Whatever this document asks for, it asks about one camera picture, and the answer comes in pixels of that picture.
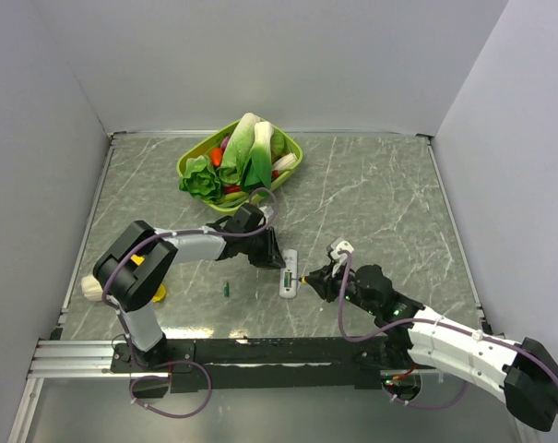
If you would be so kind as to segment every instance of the yellow object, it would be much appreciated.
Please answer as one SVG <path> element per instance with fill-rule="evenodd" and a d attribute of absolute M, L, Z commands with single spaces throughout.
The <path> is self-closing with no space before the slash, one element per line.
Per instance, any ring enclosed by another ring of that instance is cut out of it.
<path fill-rule="evenodd" d="M 133 260 L 133 262 L 139 266 L 141 263 L 143 263 L 144 258 L 140 256 L 132 256 L 131 260 Z M 156 291 L 156 294 L 152 297 L 151 301 L 158 303 L 161 302 L 165 297 L 166 297 L 166 288 L 164 287 L 163 284 L 161 284 L 160 287 L 158 288 L 158 291 Z"/>

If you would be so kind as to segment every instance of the white vegetable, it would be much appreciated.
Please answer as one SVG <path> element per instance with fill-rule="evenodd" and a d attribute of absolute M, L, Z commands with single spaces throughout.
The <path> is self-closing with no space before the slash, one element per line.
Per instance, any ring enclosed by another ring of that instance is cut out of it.
<path fill-rule="evenodd" d="M 293 153 L 285 155 L 282 159 L 278 159 L 273 165 L 273 171 L 288 171 L 297 162 L 297 156 Z"/>

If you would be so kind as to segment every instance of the corner wall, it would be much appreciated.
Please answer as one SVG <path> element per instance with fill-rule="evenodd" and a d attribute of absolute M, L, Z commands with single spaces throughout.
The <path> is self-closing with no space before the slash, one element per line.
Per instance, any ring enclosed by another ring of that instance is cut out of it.
<path fill-rule="evenodd" d="M 433 142 L 494 329 L 558 362 L 558 0 L 508 4 Z"/>
<path fill-rule="evenodd" d="M 0 442 L 58 318 L 107 142 L 32 4 L 0 0 Z"/>

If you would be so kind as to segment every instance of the lettuce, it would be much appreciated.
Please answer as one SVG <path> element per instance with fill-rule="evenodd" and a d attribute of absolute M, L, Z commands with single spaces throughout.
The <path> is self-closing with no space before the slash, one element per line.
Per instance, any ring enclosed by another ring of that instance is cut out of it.
<path fill-rule="evenodd" d="M 186 169 L 180 179 L 180 190 L 194 198 L 215 200 L 223 197 L 221 181 L 208 155 L 200 155 L 186 161 Z"/>

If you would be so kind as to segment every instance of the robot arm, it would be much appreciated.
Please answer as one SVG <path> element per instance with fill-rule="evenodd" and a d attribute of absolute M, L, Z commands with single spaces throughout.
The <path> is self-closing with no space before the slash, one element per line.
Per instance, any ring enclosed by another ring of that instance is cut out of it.
<path fill-rule="evenodd" d="M 134 221 L 97 261 L 93 275 L 104 287 L 129 251 L 153 235 L 162 235 L 137 252 L 144 257 L 141 265 L 131 260 L 125 263 L 109 295 L 109 302 L 116 306 L 127 338 L 134 347 L 134 355 L 142 366 L 154 367 L 167 358 L 166 336 L 156 319 L 151 299 L 170 266 L 189 261 L 223 260 L 240 253 L 246 254 L 250 263 L 259 268 L 280 269 L 285 266 L 272 227 L 244 237 L 215 234 L 250 233 L 264 218 L 260 209 L 244 204 L 234 216 L 182 236 L 154 229 L 144 221 Z"/>
<path fill-rule="evenodd" d="M 530 338 L 521 343 L 499 339 L 444 318 L 393 289 L 377 265 L 362 266 L 346 279 L 342 251 L 352 250 L 350 243 L 339 238 L 327 248 L 330 263 L 302 282 L 328 302 L 338 298 L 344 283 L 345 299 L 374 315 L 375 325 L 385 327 L 392 344 L 416 365 L 462 378 L 505 403 L 521 422 L 542 431 L 551 429 L 558 413 L 558 386 L 526 356 L 549 368 L 558 382 L 558 365 L 542 344 Z M 386 327 L 394 322 L 406 324 Z"/>

